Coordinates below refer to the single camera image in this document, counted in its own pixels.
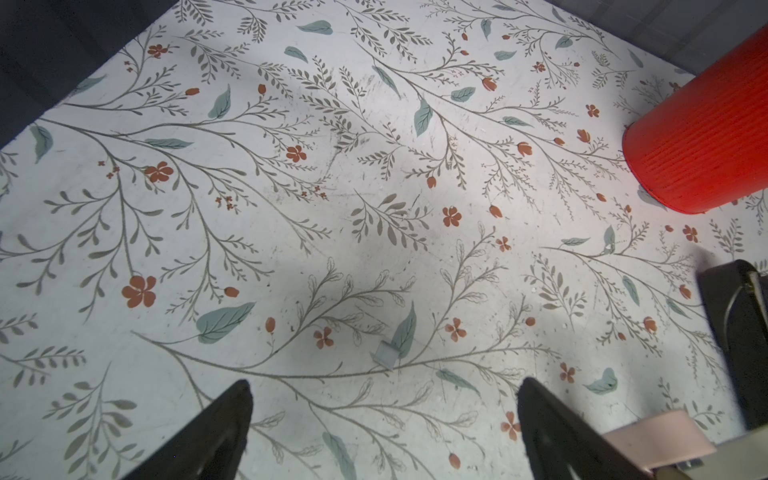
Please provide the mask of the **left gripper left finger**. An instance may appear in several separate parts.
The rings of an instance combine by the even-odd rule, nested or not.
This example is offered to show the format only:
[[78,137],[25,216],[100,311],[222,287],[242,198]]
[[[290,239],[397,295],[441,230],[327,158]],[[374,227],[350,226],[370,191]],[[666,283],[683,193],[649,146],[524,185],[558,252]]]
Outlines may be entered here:
[[125,480],[234,479],[252,412],[250,385],[238,380]]

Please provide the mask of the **black stapler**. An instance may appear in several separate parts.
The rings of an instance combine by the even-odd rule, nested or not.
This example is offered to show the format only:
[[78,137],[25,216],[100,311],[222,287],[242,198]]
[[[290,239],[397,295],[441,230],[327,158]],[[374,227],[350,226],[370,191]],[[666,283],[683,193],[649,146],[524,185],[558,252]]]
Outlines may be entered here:
[[697,284],[726,361],[743,422],[767,424],[767,276],[745,260],[712,267]]

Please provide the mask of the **pink eraser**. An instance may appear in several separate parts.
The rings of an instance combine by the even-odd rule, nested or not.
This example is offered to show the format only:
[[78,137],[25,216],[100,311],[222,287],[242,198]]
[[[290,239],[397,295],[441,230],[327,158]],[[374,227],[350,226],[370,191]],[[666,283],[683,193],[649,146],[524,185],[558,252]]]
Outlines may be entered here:
[[717,451],[715,444],[685,410],[672,410],[638,420],[604,433],[602,438],[646,472]]

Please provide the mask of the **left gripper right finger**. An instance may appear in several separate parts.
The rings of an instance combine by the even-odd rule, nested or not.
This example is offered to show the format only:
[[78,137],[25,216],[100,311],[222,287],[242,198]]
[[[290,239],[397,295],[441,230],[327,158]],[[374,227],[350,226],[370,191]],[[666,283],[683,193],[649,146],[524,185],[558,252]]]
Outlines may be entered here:
[[536,480],[648,477],[533,377],[518,390],[517,413]]

